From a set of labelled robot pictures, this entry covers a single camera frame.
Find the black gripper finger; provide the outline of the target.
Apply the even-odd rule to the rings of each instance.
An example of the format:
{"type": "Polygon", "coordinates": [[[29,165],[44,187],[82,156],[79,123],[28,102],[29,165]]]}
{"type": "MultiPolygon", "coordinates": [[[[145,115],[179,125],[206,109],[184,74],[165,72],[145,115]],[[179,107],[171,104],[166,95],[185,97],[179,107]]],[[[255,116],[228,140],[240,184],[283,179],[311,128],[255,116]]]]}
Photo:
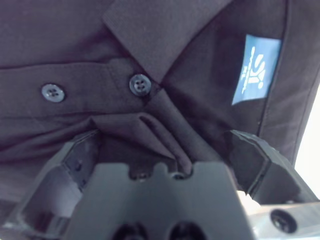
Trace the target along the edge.
{"type": "Polygon", "coordinates": [[[278,150],[254,134],[224,133],[227,160],[237,183],[261,205],[304,204],[318,197],[278,150]]]}
{"type": "Polygon", "coordinates": [[[30,237],[61,237],[97,164],[101,133],[67,142],[41,169],[3,227],[30,237]]]}

